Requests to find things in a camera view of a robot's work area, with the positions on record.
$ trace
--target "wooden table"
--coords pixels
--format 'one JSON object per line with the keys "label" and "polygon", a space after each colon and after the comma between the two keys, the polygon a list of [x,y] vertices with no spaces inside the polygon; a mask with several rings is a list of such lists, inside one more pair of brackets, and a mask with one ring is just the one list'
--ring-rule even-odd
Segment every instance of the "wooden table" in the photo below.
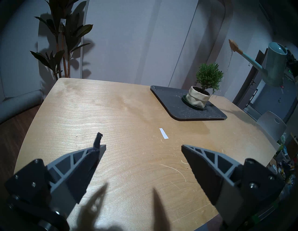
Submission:
{"label": "wooden table", "polygon": [[[171,229],[193,231],[218,212],[197,183],[182,144],[223,152],[240,163],[254,158],[264,166],[275,153],[247,114],[224,97],[212,96],[210,101],[227,115],[226,120],[182,122],[169,116],[149,86],[61,78],[27,132],[15,172],[35,158],[46,165],[63,154],[92,147],[101,132],[107,150],[87,193],[68,217],[70,227],[153,230],[155,188]],[[92,216],[79,216],[106,182],[99,216],[96,206]]]}

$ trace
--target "beige fabric pot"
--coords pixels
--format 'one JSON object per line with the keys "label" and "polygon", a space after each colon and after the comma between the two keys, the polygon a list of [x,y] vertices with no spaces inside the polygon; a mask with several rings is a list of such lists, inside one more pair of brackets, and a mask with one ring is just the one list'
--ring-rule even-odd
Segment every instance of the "beige fabric pot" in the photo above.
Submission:
{"label": "beige fabric pot", "polygon": [[194,106],[204,108],[206,102],[210,99],[211,95],[205,95],[203,93],[200,93],[200,92],[196,91],[193,87],[199,88],[196,86],[191,86],[187,95],[186,95],[186,100]]}

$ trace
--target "white chair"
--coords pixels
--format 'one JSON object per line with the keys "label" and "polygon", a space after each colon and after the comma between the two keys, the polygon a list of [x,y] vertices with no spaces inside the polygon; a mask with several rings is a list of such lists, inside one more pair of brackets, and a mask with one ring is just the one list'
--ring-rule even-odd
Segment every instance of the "white chair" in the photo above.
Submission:
{"label": "white chair", "polygon": [[275,141],[278,141],[287,126],[276,114],[267,111],[257,120],[259,124]]}

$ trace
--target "tall indoor plant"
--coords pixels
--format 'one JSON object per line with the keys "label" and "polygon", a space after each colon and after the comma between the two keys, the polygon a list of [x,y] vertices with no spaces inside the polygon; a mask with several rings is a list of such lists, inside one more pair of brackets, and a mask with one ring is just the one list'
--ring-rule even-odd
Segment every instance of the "tall indoor plant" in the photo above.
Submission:
{"label": "tall indoor plant", "polygon": [[[62,37],[61,37],[61,47],[64,50],[64,37],[67,45],[67,55],[68,55],[68,68],[66,69],[66,62],[65,62],[65,55],[63,53],[63,65],[64,65],[64,74],[65,77],[70,77],[70,55],[76,49],[79,49],[82,46],[88,45],[82,44],[80,46],[75,47],[82,36],[89,33],[92,29],[93,25],[78,25],[79,22],[79,13],[72,17],[72,15],[68,14],[67,12],[70,10],[71,6],[77,2],[78,0],[49,0],[46,1],[51,10],[51,16],[53,19],[44,20],[40,17],[35,17],[43,22],[51,31],[51,33],[55,36],[56,39],[56,50],[59,52],[59,34],[62,30]],[[66,19],[65,27],[61,24],[61,19]],[[61,70],[60,70],[60,63],[57,64],[58,71],[56,73],[59,74],[59,78],[61,78]]]}
{"label": "tall indoor plant", "polygon": [[53,56],[53,52],[51,52],[50,57],[46,53],[46,57],[44,57],[41,53],[30,51],[31,54],[37,58],[43,65],[50,68],[53,71],[53,74],[58,80],[57,74],[60,74],[62,71],[59,70],[59,65],[64,54],[64,50],[58,51],[55,56]]}
{"label": "tall indoor plant", "polygon": [[199,108],[204,108],[206,102],[211,97],[211,94],[206,89],[212,89],[212,93],[219,89],[219,83],[223,77],[222,71],[219,71],[217,63],[211,63],[209,65],[203,63],[200,65],[197,72],[197,83],[201,87],[191,86],[186,95],[186,100]]}

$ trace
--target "white paper strip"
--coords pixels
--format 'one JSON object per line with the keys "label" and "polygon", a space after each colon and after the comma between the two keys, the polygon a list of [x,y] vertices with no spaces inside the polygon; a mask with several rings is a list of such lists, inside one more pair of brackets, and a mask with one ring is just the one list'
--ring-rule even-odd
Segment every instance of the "white paper strip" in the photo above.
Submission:
{"label": "white paper strip", "polygon": [[167,134],[164,132],[164,130],[162,128],[160,128],[160,132],[162,133],[162,136],[165,138],[165,139],[168,139],[169,137],[167,136]]}

